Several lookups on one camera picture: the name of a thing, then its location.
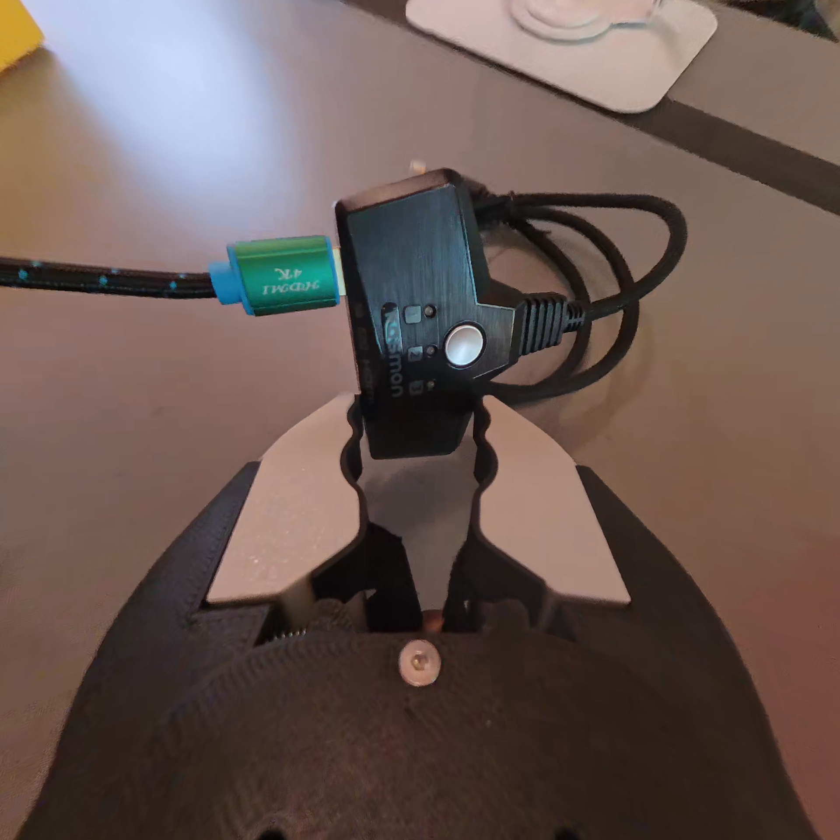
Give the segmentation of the yellow storage bin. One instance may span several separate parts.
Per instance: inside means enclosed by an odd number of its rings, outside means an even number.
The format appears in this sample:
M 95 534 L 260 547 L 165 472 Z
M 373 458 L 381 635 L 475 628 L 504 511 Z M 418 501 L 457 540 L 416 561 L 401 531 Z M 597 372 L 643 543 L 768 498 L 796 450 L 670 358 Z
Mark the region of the yellow storage bin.
M 43 45 L 44 34 L 21 1 L 1 1 L 1 72 Z

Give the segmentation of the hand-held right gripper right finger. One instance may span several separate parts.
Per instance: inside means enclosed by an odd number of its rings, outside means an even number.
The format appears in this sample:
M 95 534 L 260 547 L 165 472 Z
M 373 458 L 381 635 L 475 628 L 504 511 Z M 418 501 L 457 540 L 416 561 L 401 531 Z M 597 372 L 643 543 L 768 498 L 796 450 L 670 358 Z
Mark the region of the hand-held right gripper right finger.
M 474 420 L 476 494 L 470 530 L 497 557 L 500 572 L 520 575 L 564 601 L 616 607 L 631 596 L 574 459 L 494 396 Z

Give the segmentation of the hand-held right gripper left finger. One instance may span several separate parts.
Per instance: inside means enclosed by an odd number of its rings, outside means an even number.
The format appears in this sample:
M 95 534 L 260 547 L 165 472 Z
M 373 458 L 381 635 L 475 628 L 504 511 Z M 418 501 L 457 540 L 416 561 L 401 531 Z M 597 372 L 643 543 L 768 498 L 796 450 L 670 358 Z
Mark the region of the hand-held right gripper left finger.
M 262 455 L 206 594 L 211 606 L 311 606 L 316 573 L 358 544 L 357 397 L 335 396 Z

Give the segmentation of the white rounded mat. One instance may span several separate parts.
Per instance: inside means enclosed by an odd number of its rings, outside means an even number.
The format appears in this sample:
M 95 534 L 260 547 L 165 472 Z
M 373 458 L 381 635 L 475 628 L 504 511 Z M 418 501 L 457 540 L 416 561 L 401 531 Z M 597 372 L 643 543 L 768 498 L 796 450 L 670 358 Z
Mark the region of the white rounded mat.
M 663 1 L 644 27 L 613 28 L 582 43 L 550 43 L 524 32 L 509 1 L 410 1 L 406 21 L 471 55 L 598 108 L 637 114 L 660 103 L 716 33 L 708 6 Z

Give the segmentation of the black hdmi switch box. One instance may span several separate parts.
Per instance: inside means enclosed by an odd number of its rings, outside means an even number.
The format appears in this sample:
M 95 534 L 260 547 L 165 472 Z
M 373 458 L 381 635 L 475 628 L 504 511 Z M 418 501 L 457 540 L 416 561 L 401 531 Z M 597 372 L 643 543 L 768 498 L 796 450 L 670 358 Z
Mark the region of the black hdmi switch box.
M 371 456 L 449 455 L 483 386 L 518 359 L 523 295 L 490 277 L 455 171 L 379 186 L 334 211 Z

